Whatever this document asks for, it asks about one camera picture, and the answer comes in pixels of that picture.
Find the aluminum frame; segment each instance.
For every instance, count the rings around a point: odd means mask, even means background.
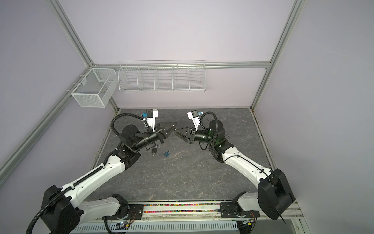
[[[256,93],[256,96],[255,98],[253,99],[253,102],[252,102],[252,105],[251,105],[251,108],[252,109],[255,109],[257,104],[258,104],[258,101],[260,100],[260,97],[265,89],[265,86],[269,80],[269,77],[271,76],[272,74],[272,71],[274,70],[274,67],[276,66],[276,63],[278,62],[279,58],[280,58],[280,55],[287,43],[287,40],[289,38],[289,36],[291,35],[291,32],[297,22],[297,19],[305,5],[305,2],[306,0],[295,0],[294,2],[294,5],[292,6],[292,10],[288,16],[288,19],[287,19],[287,22],[286,22],[286,25],[282,31],[282,34],[279,38],[279,41],[278,41],[278,44],[275,48],[275,51],[273,53],[273,56],[272,58],[270,59],[270,67],[266,69],[266,72],[265,72],[265,75],[264,75],[264,78],[262,79],[261,81],[261,84],[257,90],[257,93]]]
[[[78,85],[78,83],[89,72],[89,68],[84,70],[82,74],[76,79],[72,86],[67,90],[60,100],[49,110],[49,112],[39,121],[39,123],[23,138],[22,142],[17,148],[8,156],[6,160],[0,165],[0,187],[11,176],[13,171],[18,167],[34,145],[39,141],[42,135],[47,131],[49,126],[63,111],[69,101],[73,98],[71,91]]]
[[[285,47],[285,44],[287,42],[287,39],[289,38],[292,29],[294,25],[296,24],[296,21],[298,19],[298,16],[300,15],[300,12],[303,9],[303,6],[305,4],[306,0],[295,0],[294,5],[292,7],[292,10],[290,12],[290,15],[288,17],[288,20],[286,22],[285,28],[282,32],[282,35],[278,41],[278,44],[276,46],[276,49],[272,55],[272,58],[270,61],[255,61],[255,62],[215,62],[215,63],[205,63],[206,69],[228,69],[228,68],[265,68],[267,71],[265,72],[265,75],[262,79],[262,82],[258,88],[258,91],[256,93],[256,96],[253,100],[253,103],[251,105],[251,113],[252,117],[255,121],[257,130],[259,132],[261,141],[263,143],[264,149],[266,151],[267,157],[269,159],[270,165],[272,169],[276,168],[276,165],[274,163],[274,160],[270,154],[270,151],[268,150],[267,144],[265,142],[265,139],[262,136],[262,132],[260,127],[257,123],[257,118],[254,113],[254,109],[256,108],[258,101],[261,97],[261,94],[264,91],[264,88],[267,84],[267,81],[269,77],[271,76],[273,68],[276,66],[277,61],[279,60],[279,57],[281,55],[282,50]],[[40,122],[34,127],[32,131],[30,131],[23,141],[18,145],[18,147],[8,156],[8,158],[0,165],[0,187],[6,182],[6,180],[11,176],[13,171],[16,169],[16,167],[21,163],[21,161],[26,157],[28,152],[33,148],[33,146],[38,142],[38,140],[42,137],[42,135],[45,133],[45,131],[49,128],[49,126],[53,123],[53,121],[58,117],[58,115],[63,111],[65,106],[69,103],[71,100],[71,91],[77,86],[77,83],[79,83],[82,79],[82,76],[84,76],[90,68],[96,67],[96,68],[114,68],[119,69],[119,64],[95,64],[92,59],[90,58],[87,50],[84,48],[84,45],[80,41],[77,33],[75,32],[71,22],[69,21],[66,13],[64,12],[61,4],[58,0],[45,0],[46,4],[52,11],[53,15],[55,16],[56,20],[64,30],[65,34],[73,44],[75,50],[82,58],[83,62],[87,65],[87,69],[83,71],[83,73],[78,77],[78,79],[73,83],[71,88],[55,103],[55,105],[49,110],[49,112],[43,117],[43,119],[40,120]],[[117,104],[115,103],[114,99],[111,97],[109,100],[111,106],[113,107],[113,110],[115,112],[115,115],[118,114],[119,108]],[[106,140],[109,136],[110,130],[108,129],[103,141],[100,145],[100,149],[98,153],[96,154],[96,160],[97,161],[99,155],[101,154],[102,148],[106,143]],[[306,225],[305,220],[303,220],[303,215],[301,213],[300,207],[297,203],[295,203],[298,208],[295,208],[294,210],[290,210],[292,214],[291,219],[295,230],[298,231],[297,227],[300,223],[300,226],[303,229],[303,233],[310,234],[310,231]],[[265,215],[262,215],[261,219],[266,219],[267,217]]]

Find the black cable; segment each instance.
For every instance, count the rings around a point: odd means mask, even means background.
[[[204,125],[203,125],[203,118],[205,118],[206,120],[208,120],[209,122],[211,121],[211,120],[209,120],[204,114],[201,116],[201,120],[200,120],[200,125],[201,125],[201,127],[203,127],[203,129],[205,129],[205,130],[209,130],[209,128],[206,128]]]
[[[208,112],[205,112],[204,114],[202,114],[201,118],[200,118],[200,125],[205,129],[205,130],[209,130],[209,128],[206,128],[203,126],[203,118],[206,116],[206,115],[212,115],[214,117],[214,120],[215,120],[215,134],[218,134],[218,119],[217,119],[217,116],[215,115],[215,113],[211,112],[211,111],[208,111]]]
[[[38,221],[38,219],[42,216],[42,214],[44,213],[44,211],[50,207],[51,205],[55,204],[57,201],[59,201],[62,196],[64,195],[64,193],[66,193],[67,191],[71,190],[72,187],[69,186],[67,187],[66,189],[64,189],[61,193],[57,194],[56,196],[54,196],[51,200],[49,200],[47,202],[47,204],[45,204],[38,213],[36,213],[36,215],[34,216],[34,218],[31,220],[30,224],[28,225],[27,227],[27,230],[26,230],[26,234],[31,234],[31,232],[33,231],[33,228],[36,224],[36,221]]]
[[[93,170],[92,172],[90,172],[89,174],[87,174],[86,176],[84,176],[83,178],[81,178],[80,180],[78,180],[77,182],[75,182],[73,185],[74,187],[79,185],[80,183],[82,183],[83,181],[85,181],[86,179],[90,178],[91,176],[93,176],[94,174],[96,174],[99,170],[103,169],[104,167],[103,166],[99,166],[98,168],[96,168],[95,170]]]
[[[147,149],[147,146],[145,146],[145,150],[146,151],[148,151],[148,150],[150,150],[150,149],[152,149],[152,148],[154,148],[154,147],[156,147],[157,145],[156,145],[156,142],[153,144],[153,146],[151,147],[151,148],[149,148],[149,149]]]
[[[119,132],[114,128],[114,123],[116,122],[117,119],[121,118],[122,116],[131,116],[131,117],[134,117],[134,118],[137,118],[137,119],[143,120],[143,117],[140,117],[140,116],[138,116],[138,115],[134,115],[134,114],[131,114],[131,113],[122,113],[122,114],[117,115],[117,116],[114,117],[114,118],[112,119],[112,121],[110,122],[110,129],[112,129],[112,131],[113,131],[117,136],[119,136],[120,133],[119,133]]]
[[[108,231],[108,233],[109,233],[109,234],[114,234],[114,233],[110,230],[110,228],[109,228],[109,226],[108,226],[107,216],[104,216],[104,217],[103,217],[103,220],[104,220],[105,229]]]
[[[147,120],[144,120],[145,128],[148,130],[148,133],[153,133],[153,129],[149,126]]]
[[[79,185],[80,183],[82,183],[83,181],[85,181],[86,179],[88,179],[89,177],[91,177],[92,175],[94,175],[95,173],[97,173],[98,171],[100,171],[101,169],[103,169],[104,167],[103,166],[100,166],[98,168],[96,168],[94,171],[92,171],[91,173],[87,174],[86,176],[84,176],[83,178],[81,178],[80,180],[78,180],[77,182],[75,182],[73,185],[74,187]],[[50,206],[54,205],[57,201],[59,201],[62,196],[72,190],[73,188],[71,186],[67,187],[66,189],[62,190],[61,193],[57,194],[56,196],[54,196],[51,200],[49,200],[47,202],[47,204],[45,204],[40,210],[38,213],[36,213],[36,215],[34,216],[34,218],[31,220],[29,226],[27,227],[27,230],[26,230],[26,234],[31,234],[31,232],[33,231],[33,228],[36,224],[36,221],[38,221],[38,219],[42,216],[42,214],[44,213],[44,211],[46,209],[48,209]]]
[[[247,225],[246,234],[251,234],[252,229],[253,229],[252,224],[251,225]]]
[[[233,155],[233,156],[230,156],[230,157],[228,157],[228,158],[226,158],[225,160],[223,160],[223,161],[220,161],[221,163],[224,163],[224,162],[226,162],[229,158],[231,158],[231,157],[239,157],[239,158],[242,158],[242,159],[244,159],[245,161],[247,161],[247,162],[249,162],[250,164],[252,164],[253,166],[255,166],[255,168],[257,168],[259,171],[260,171],[260,173],[264,173],[265,175],[266,175],[266,177],[269,179],[269,182],[270,182],[270,184],[272,184],[272,182],[270,181],[270,177],[264,172],[264,169],[260,169],[258,166],[256,166],[255,164],[253,164],[253,163],[251,163],[250,161],[248,161],[246,158],[243,158],[242,156],[240,156],[240,155]]]
[[[255,219],[255,222],[254,222],[254,224],[252,225],[252,229],[251,229],[251,231],[249,232],[249,234],[251,234],[251,232],[253,231],[253,229],[255,228],[255,226],[256,226],[256,223],[257,223],[257,218]]]
[[[201,142],[199,142],[199,146],[200,146],[200,148],[201,148],[202,150],[206,150],[206,149],[208,148],[208,145],[209,145],[209,142],[206,143],[206,146],[205,146],[205,148],[203,149],[203,147],[201,146]]]
[[[108,160],[109,160],[109,157],[112,156],[113,153],[114,153],[116,150],[118,150],[121,146],[122,146],[122,141],[120,140],[120,141],[119,141],[119,144],[118,144],[117,147],[116,147],[116,149],[113,150],[112,152],[110,152],[110,153],[105,157],[104,162],[103,162],[103,163],[104,163],[104,166],[107,164],[107,162],[108,162]]]

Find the gray marble table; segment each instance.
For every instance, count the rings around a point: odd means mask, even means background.
[[[187,117],[191,109],[160,109],[160,122],[177,122],[177,128],[193,126]],[[199,109],[212,111],[222,121],[226,138],[244,155],[263,166],[270,167],[264,148],[253,122],[249,109]],[[122,110],[122,113],[140,115],[145,110]],[[141,132],[146,131],[142,121],[132,117],[121,117],[115,128],[121,132],[128,124],[135,124]],[[119,139],[111,133],[98,163],[118,144]],[[88,200],[106,198],[120,194],[128,201],[150,200],[230,200],[243,191],[255,192],[255,186],[237,170],[229,165],[217,162],[208,150],[201,150],[199,145],[187,144],[172,134],[164,144],[158,143],[155,156],[150,151],[141,149],[142,156],[129,169],[111,178]]]

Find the white wire shelf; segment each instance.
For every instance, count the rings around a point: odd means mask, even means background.
[[[71,94],[81,107],[106,107],[117,85],[114,69],[92,68]]]
[[[119,89],[123,92],[205,91],[204,63],[128,64],[120,62]]]

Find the black mounting plate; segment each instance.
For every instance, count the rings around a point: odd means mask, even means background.
[[[126,219],[133,220],[134,216],[135,216],[135,219],[141,219],[143,215],[144,204],[129,204],[129,207],[130,207],[129,216]],[[115,215],[113,215],[113,216],[108,216],[107,220],[118,220],[118,219]]]
[[[235,212],[235,205],[232,202],[221,202],[220,203],[220,210],[225,210],[229,213],[234,213]],[[222,218],[238,218],[236,215],[229,214],[227,212],[221,212],[221,217]],[[253,215],[255,218],[258,218],[260,216],[260,212],[256,210],[250,210],[247,212],[244,218],[253,218]]]

